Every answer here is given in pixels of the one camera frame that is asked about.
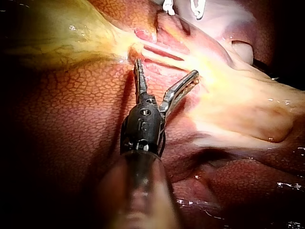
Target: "metal jaw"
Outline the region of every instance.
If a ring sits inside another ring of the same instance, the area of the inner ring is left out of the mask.
[[[165,145],[166,117],[199,83],[199,73],[193,70],[170,87],[158,107],[155,96],[147,94],[147,83],[140,59],[135,61],[133,72],[137,105],[130,110],[122,124],[121,154],[130,150],[145,150],[161,156]]]

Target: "wet tissue surface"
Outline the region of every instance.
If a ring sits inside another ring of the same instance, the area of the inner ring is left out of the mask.
[[[174,2],[181,17],[149,0],[1,1],[4,228],[94,227],[91,193],[119,156],[137,57],[159,103],[200,74],[162,156],[187,227],[304,228],[298,14],[207,0],[196,21],[188,0]]]

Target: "dark background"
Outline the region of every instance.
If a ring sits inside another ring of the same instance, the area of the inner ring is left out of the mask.
[[[301,9],[300,1],[279,0],[275,4],[276,48],[270,70],[279,77],[278,82],[305,90],[305,11]]]

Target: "laparoscopic forceps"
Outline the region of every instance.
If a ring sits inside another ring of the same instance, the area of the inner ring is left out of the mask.
[[[159,107],[147,93],[139,59],[134,79],[136,106],[122,124],[121,157],[101,183],[102,224],[109,229],[180,229],[182,218],[160,157],[166,117],[199,83],[199,73],[193,70],[170,87]]]

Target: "white clip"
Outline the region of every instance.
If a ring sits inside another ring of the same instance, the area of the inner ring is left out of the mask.
[[[194,13],[197,20],[203,17],[206,0],[198,0],[198,6],[195,6],[194,0],[191,0],[191,10]]]
[[[163,3],[163,10],[169,15],[175,15],[175,11],[173,10],[173,0],[165,0]]]

